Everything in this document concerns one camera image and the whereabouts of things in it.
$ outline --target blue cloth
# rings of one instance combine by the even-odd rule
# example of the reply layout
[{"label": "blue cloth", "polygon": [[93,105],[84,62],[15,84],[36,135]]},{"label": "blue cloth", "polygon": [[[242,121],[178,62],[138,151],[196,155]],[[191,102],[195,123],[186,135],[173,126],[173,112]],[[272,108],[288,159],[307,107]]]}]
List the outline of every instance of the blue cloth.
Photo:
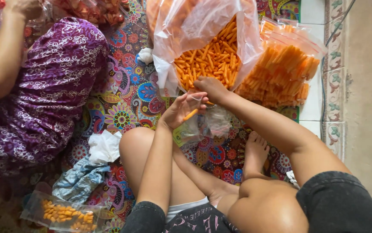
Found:
[{"label": "blue cloth", "polygon": [[110,166],[106,163],[95,164],[84,157],[55,182],[52,195],[65,201],[84,204],[92,191],[104,181],[105,172],[110,171]]}]

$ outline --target blue cable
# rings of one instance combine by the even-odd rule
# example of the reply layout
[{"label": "blue cable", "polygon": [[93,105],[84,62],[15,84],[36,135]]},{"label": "blue cable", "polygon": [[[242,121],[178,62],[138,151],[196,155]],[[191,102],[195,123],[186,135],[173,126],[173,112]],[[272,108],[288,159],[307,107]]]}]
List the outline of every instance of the blue cable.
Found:
[{"label": "blue cable", "polygon": [[[328,38],[328,40],[327,40],[327,42],[325,43],[325,46],[327,47],[328,46],[328,44],[330,43],[330,40],[333,38],[333,36],[335,35],[335,32],[338,30],[338,28],[342,25],[342,23],[343,23],[343,21],[344,21],[344,19],[347,17],[347,15],[348,15],[348,13],[350,12],[350,10],[351,10],[351,7],[353,6],[353,4],[355,3],[355,1],[356,0],[353,0],[353,1],[351,1],[351,3],[350,3],[350,5],[348,6],[348,8],[347,8],[347,10],[346,10],[346,12],[344,13],[344,16],[343,16],[343,18],[341,19],[341,22],[337,25],[337,27],[334,29],[334,32],[331,34],[331,36]],[[322,116],[321,116],[321,121],[320,121],[320,123],[321,123],[321,140],[324,140],[324,129],[323,129],[323,127],[326,127],[326,126],[324,126],[323,124],[324,124],[324,122],[325,122],[325,120],[324,120],[324,117],[325,117],[325,107],[327,106],[327,103],[326,103],[326,101],[327,101],[327,99],[325,98],[325,90],[324,90],[324,58],[325,57],[323,57],[323,59],[321,60],[321,84],[322,84],[322,88],[323,88],[323,105],[322,105],[322,112],[323,112],[323,114],[322,114]]]}]

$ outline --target colorful paisley mat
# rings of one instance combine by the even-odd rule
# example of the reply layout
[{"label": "colorful paisley mat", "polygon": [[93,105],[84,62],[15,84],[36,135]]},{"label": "colorful paisley mat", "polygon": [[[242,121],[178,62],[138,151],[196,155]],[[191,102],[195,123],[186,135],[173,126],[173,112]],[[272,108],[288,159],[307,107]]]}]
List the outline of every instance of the colorful paisley mat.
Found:
[{"label": "colorful paisley mat", "polygon": [[[145,2],[130,0],[130,12],[118,30],[109,31],[110,54],[106,74],[97,78],[91,96],[84,106],[83,118],[77,123],[73,138],[62,158],[44,167],[24,172],[21,177],[0,181],[0,232],[53,232],[35,223],[19,219],[22,206],[34,189],[50,192],[62,170],[72,167],[88,155],[88,138],[103,130],[122,133],[135,127],[155,129],[157,120],[173,102],[162,98],[158,92],[157,72],[153,64],[146,66],[137,59],[137,53],[148,46]],[[297,0],[257,0],[260,16],[298,19]],[[38,33],[25,30],[25,45],[32,45]],[[277,109],[279,113],[298,122],[299,108]],[[244,162],[244,145],[251,128],[237,117],[231,119],[232,127],[226,137],[205,138],[181,146],[190,161],[231,184],[240,185]],[[264,166],[270,177],[285,178],[291,170],[287,156],[271,147]],[[111,165],[106,181],[92,193],[88,204],[105,205],[109,209],[104,232],[116,233],[124,225],[135,204],[119,160]]]}]

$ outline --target purple floral fabric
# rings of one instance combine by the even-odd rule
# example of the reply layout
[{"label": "purple floral fabric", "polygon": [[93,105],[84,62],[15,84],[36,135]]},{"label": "purple floral fabric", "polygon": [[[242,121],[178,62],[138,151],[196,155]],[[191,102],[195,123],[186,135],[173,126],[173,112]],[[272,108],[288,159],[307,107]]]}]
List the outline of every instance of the purple floral fabric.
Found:
[{"label": "purple floral fabric", "polygon": [[64,149],[107,55],[105,36],[72,17],[34,43],[15,87],[0,100],[0,176],[45,164]]}]

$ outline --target hand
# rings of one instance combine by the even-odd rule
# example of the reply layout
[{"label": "hand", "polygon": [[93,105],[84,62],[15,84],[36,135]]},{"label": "hand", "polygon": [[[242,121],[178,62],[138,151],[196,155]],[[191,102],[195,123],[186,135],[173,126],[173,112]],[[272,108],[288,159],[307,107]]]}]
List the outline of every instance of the hand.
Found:
[{"label": "hand", "polygon": [[203,113],[206,109],[206,105],[204,105],[204,103],[209,100],[206,95],[206,92],[198,92],[189,95],[186,93],[177,97],[174,103],[159,119],[159,123],[163,123],[170,130],[174,130],[183,123],[183,118],[191,113],[194,109],[197,108],[199,109],[200,113]]},{"label": "hand", "polygon": [[32,20],[40,17],[42,7],[38,0],[6,0],[3,8],[6,13],[16,13],[24,20]]},{"label": "hand", "polygon": [[193,84],[199,90],[207,92],[209,101],[214,104],[219,104],[223,98],[231,93],[219,80],[212,77],[199,77],[199,80],[196,80]]}]

